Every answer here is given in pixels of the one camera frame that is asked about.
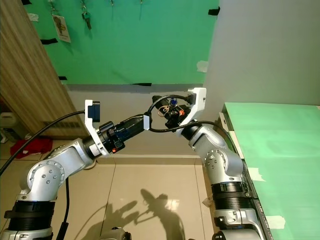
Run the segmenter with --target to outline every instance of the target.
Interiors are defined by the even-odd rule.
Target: white bracket
[[[103,143],[101,142],[98,134],[97,134],[97,130],[94,128],[93,126],[93,119],[88,117],[88,107],[93,105],[93,101],[92,100],[85,100],[84,102],[85,105],[85,109],[84,109],[84,124],[86,129],[88,129],[88,132],[90,133],[96,149],[104,156],[109,156],[110,153],[107,151],[107,149],[105,148],[105,146],[103,145]]]
[[[191,94],[196,94],[195,103],[191,105],[191,111],[188,116],[181,122],[181,125],[190,123],[195,120],[205,109],[207,89],[204,87],[195,87],[189,91]],[[179,137],[184,129],[178,129],[176,135]]]

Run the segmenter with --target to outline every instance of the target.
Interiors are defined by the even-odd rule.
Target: hanging tag
[[[63,16],[52,15],[52,19],[59,39],[71,43],[65,18]]]

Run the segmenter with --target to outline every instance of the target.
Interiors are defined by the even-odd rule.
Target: tile floor
[[[39,161],[44,156],[37,156]],[[1,166],[4,164],[1,154]],[[0,181],[0,227],[4,212],[20,191],[24,169],[37,160],[15,160]],[[97,164],[69,178],[66,240],[98,240],[112,227],[124,227],[133,240],[211,240],[210,210],[201,165]],[[66,209],[66,189],[58,193],[52,219],[57,236]]]

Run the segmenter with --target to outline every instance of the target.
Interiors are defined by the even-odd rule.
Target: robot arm
[[[194,96],[191,107],[177,105],[172,100],[162,100],[155,105],[167,119],[165,125],[169,129],[195,121],[194,118],[204,109],[205,88],[194,88],[191,94]],[[155,102],[159,98],[154,96],[152,100]],[[84,140],[78,138],[55,149],[26,173],[13,209],[5,213],[10,224],[1,239],[51,240],[53,201],[67,177],[90,166],[101,155],[111,155],[123,149],[126,140],[144,130],[143,114],[117,125],[107,122],[98,129],[91,128],[92,122],[100,120],[98,110],[97,102],[86,102],[85,124],[91,136]],[[212,239],[263,240],[256,210],[252,208],[243,178],[244,166],[240,157],[229,150],[224,139],[208,125],[185,127],[179,129],[177,135],[189,141],[207,169],[216,209],[215,223],[221,229]],[[121,228],[111,231],[110,236],[111,239],[130,239]]]

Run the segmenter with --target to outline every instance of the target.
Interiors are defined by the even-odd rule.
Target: wooden door
[[[0,2],[0,43],[0,94],[32,134],[75,111],[21,0]],[[79,116],[65,122],[71,124],[44,135],[65,139],[87,134]]]

